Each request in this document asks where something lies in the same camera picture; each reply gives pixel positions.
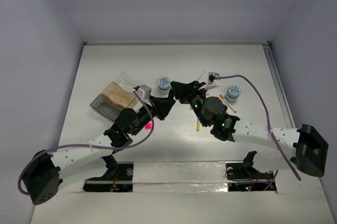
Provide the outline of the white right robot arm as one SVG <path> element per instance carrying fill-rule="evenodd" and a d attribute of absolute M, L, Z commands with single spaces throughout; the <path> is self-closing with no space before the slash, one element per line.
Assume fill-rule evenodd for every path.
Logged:
<path fill-rule="evenodd" d="M 171 90 L 181 104 L 189 104 L 210 134 L 221 141 L 264 146 L 271 152 L 250 151 L 242 171 L 254 178 L 262 171 L 291 169 L 312 177 L 323 177 L 329 145 L 315 127 L 303 124 L 299 129 L 272 128 L 246 122 L 228 114 L 218 97 L 206 97 L 206 84 L 171 82 Z"/>

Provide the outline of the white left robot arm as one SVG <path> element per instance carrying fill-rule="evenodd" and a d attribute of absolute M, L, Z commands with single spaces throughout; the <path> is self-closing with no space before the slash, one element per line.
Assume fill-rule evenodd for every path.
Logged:
<path fill-rule="evenodd" d="M 60 186 L 68 184 L 72 172 L 96 159 L 104 161 L 98 167 L 101 176 L 90 181 L 114 182 L 121 173 L 114 154 L 140 145 L 131 137 L 154 118 L 164 120 L 175 100 L 150 96 L 149 103 L 141 104 L 138 111 L 123 109 L 109 129 L 88 143 L 60 145 L 36 153 L 19 175 L 19 192 L 28 195 L 35 206 L 43 204 L 57 194 Z"/>

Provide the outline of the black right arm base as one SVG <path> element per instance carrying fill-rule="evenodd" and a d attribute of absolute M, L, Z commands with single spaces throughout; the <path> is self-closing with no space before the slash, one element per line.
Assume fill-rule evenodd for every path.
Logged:
<path fill-rule="evenodd" d="M 226 164 L 225 177 L 228 179 L 227 189 L 229 192 L 277 192 L 273 171 L 261 173 L 253 168 L 256 154 L 256 151 L 250 151 L 242 162 Z"/>

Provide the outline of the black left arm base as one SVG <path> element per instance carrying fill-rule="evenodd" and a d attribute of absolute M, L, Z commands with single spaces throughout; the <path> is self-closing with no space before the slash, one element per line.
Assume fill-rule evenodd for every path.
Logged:
<path fill-rule="evenodd" d="M 134 163 L 118 163 L 112 155 L 102 157 L 106 171 L 100 177 L 86 179 L 85 192 L 132 192 Z"/>

